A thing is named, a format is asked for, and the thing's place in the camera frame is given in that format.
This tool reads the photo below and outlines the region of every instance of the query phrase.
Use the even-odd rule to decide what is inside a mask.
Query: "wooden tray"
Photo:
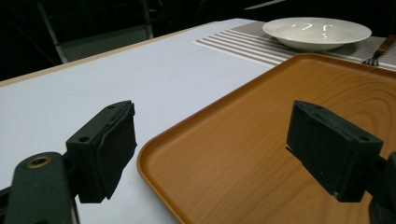
[[[294,100],[323,105],[396,149],[396,73],[295,56],[150,140],[138,170],[182,223],[369,223],[286,149]]]

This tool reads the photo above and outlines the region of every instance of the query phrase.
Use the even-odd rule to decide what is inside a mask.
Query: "fork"
[[[396,40],[396,35],[388,35],[388,37],[382,42],[381,46],[375,51],[372,58],[364,60],[362,63],[369,64],[371,66],[379,66],[378,58],[381,57]]]

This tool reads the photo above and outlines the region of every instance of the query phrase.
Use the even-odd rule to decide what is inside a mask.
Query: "white tabletop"
[[[65,141],[102,108],[131,100],[137,148],[110,201],[80,204],[82,223],[176,223],[136,169],[157,134],[266,72],[192,42],[250,23],[219,21],[139,48],[0,88],[0,189],[15,166],[40,152],[65,153]]]

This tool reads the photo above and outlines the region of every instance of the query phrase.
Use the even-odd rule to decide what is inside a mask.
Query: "striped placemat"
[[[274,67],[295,54],[297,50],[290,49],[262,30],[263,21],[255,21],[243,26],[226,30],[194,41],[194,44],[221,51],[234,57],[259,63],[267,67]],[[332,49],[325,54],[355,63],[371,58],[384,41],[384,37],[371,36],[358,43],[346,44]],[[379,59],[379,67],[396,71],[396,44]]]

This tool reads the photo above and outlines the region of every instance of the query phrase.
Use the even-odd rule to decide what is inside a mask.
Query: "dark background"
[[[267,0],[147,0],[154,36],[211,21],[245,18],[271,21],[323,17],[366,25],[387,36],[395,0],[289,0],[244,10]],[[41,3],[60,42],[104,34],[144,23],[139,0],[0,0],[0,80],[61,64],[39,14]]]

